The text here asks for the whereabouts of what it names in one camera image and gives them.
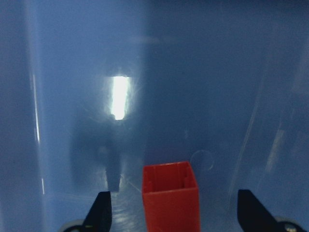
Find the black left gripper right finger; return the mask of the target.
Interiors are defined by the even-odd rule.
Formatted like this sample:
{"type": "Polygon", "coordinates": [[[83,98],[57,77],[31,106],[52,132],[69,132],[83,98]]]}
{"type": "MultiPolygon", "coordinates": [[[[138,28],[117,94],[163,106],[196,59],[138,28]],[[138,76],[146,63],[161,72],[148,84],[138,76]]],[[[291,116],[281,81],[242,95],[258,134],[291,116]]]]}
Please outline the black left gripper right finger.
{"type": "Polygon", "coordinates": [[[286,232],[248,189],[238,191],[237,219],[244,232],[286,232]]]}

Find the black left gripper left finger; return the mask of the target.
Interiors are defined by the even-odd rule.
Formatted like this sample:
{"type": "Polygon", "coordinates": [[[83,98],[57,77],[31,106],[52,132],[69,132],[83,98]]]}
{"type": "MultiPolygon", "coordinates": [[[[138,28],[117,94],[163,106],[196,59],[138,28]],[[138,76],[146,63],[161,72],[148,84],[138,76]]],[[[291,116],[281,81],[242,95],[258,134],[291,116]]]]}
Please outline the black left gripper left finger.
{"type": "Polygon", "coordinates": [[[112,202],[109,191],[99,192],[83,224],[82,232],[109,232],[112,225],[112,202]]]}

